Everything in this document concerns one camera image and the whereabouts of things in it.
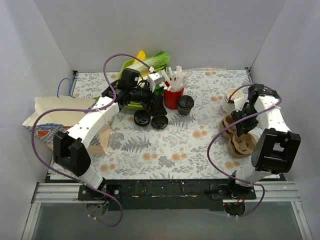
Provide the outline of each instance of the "black lid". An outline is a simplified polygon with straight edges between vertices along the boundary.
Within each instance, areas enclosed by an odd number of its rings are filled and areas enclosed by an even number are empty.
[[[147,126],[150,123],[150,120],[150,114],[146,110],[139,110],[134,114],[134,122],[140,127]]]
[[[151,125],[155,129],[164,129],[168,125],[168,118],[164,115],[162,116],[155,116],[151,120]]]
[[[178,99],[178,106],[182,109],[192,109],[195,105],[195,101],[191,96],[183,95]]]

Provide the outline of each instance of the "table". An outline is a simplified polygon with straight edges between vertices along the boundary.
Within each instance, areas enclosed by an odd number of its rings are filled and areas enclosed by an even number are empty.
[[[157,130],[134,123],[134,111],[123,109],[111,124],[107,154],[90,154],[92,165],[105,179],[215,179],[226,178],[207,159],[207,148],[219,132],[224,117],[221,105],[230,88],[249,83],[245,70],[187,70],[191,83],[184,94],[195,100],[190,115],[181,117],[177,110],[167,109],[169,124]],[[110,80],[118,73],[109,72]],[[94,98],[108,87],[103,73],[88,72],[78,75],[73,95]],[[258,126],[250,133],[256,139],[262,133]],[[234,159],[228,141],[219,137],[210,151],[216,165],[231,174],[250,162],[250,157]],[[61,166],[54,168],[68,173]],[[51,180],[65,177],[52,172]]]

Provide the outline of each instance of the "brown paper bag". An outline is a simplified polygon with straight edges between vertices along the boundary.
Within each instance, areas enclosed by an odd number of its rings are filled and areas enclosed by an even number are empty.
[[[24,121],[24,126],[29,132],[32,131],[36,119],[44,112],[51,109],[89,109],[95,100],[83,97],[36,97],[35,112]],[[76,111],[56,111],[51,112],[37,123],[35,136],[50,149],[53,150],[54,135],[57,131],[65,132],[79,122],[86,114]],[[109,135],[111,128],[109,124],[104,125],[92,139],[87,151],[92,154],[107,153]]]

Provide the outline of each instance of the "red cup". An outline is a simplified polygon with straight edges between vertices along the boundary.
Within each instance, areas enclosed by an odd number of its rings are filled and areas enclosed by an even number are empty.
[[[164,90],[164,105],[168,109],[178,109],[178,98],[180,98],[184,94],[184,88],[182,88],[180,91],[172,92],[168,90]]]

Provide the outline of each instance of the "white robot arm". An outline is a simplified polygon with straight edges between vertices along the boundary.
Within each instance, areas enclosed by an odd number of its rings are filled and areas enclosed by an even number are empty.
[[[99,110],[113,100],[113,92],[108,87],[92,108],[96,111],[88,112],[76,125],[66,132],[58,131],[53,137],[54,161],[95,189],[102,187],[103,178],[91,165],[87,148],[108,120],[130,102],[141,103],[150,116],[167,114],[163,106],[163,95],[157,95],[154,91],[155,86],[164,81],[164,77],[159,73],[149,74],[145,86],[141,87],[137,81],[139,76],[140,73],[136,70],[123,70],[121,79],[116,82],[117,87],[114,87],[116,100],[113,104]]]
[[[254,84],[248,90],[248,101],[234,100],[236,111],[231,115],[234,121],[238,121],[248,115],[264,111],[278,101],[279,96],[276,91],[265,89],[262,84]],[[287,173],[300,145],[300,135],[290,131],[278,107],[259,116],[264,131],[252,153],[251,163],[233,173],[234,177],[251,184],[236,180],[235,186],[251,187],[266,176]],[[237,135],[246,134],[255,128],[257,123],[255,118],[249,118],[237,124]]]

